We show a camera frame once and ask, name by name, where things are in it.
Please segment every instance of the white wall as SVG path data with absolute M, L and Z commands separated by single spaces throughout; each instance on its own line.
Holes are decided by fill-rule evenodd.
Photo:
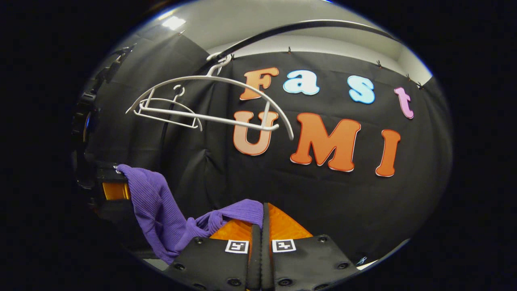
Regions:
M 228 43 L 223 46 L 208 49 L 207 51 L 209 54 L 221 52 L 235 43 L 236 42 Z M 293 52 L 310 51 L 330 53 L 353 57 L 372 64 L 377 64 L 377 60 L 379 60 L 383 67 L 398 72 L 403 76 L 406 76 L 406 74 L 409 73 L 412 80 L 420 82 L 421 84 L 425 84 L 432 76 L 420 60 L 404 46 L 402 46 L 399 59 L 394 60 L 384 54 L 353 43 L 314 36 L 271 36 L 236 51 L 235 57 L 268 52 L 287 52 L 288 47 L 291 47 L 291 51 Z

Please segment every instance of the purple cloth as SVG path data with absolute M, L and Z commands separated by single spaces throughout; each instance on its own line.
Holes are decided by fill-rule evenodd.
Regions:
M 231 219 L 257 224 L 262 229 L 262 203 L 244 199 L 187 220 L 172 196 L 165 177 L 142 168 L 118 165 L 128 178 L 134 214 L 154 253 L 171 264 L 194 237 L 210 237 Z

